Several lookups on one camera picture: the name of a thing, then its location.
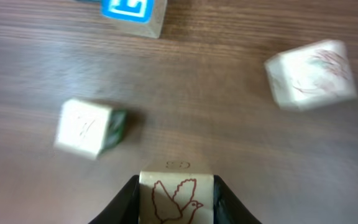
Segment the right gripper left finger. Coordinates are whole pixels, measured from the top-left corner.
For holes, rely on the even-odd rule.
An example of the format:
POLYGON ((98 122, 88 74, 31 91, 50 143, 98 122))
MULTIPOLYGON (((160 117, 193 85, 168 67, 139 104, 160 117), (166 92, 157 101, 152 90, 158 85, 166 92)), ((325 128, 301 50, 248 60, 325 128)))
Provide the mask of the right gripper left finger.
POLYGON ((133 175, 117 195, 89 224, 138 224, 139 175, 133 175))

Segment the wooden block Z side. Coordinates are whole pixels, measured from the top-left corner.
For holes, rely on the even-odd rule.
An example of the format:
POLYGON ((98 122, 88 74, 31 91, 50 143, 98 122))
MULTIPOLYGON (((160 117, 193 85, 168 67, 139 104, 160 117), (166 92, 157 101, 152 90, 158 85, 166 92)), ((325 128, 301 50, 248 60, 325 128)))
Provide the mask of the wooden block Z side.
POLYGON ((206 164, 154 161, 141 170, 139 184, 139 223, 214 223, 214 175, 206 164))

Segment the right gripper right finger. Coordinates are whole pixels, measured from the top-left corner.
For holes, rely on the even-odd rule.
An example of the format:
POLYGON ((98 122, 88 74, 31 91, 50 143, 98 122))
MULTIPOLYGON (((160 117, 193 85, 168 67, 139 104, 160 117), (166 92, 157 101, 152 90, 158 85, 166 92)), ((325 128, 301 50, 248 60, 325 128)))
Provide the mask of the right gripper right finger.
POLYGON ((214 175, 213 209, 214 224, 262 224, 218 175, 214 175))

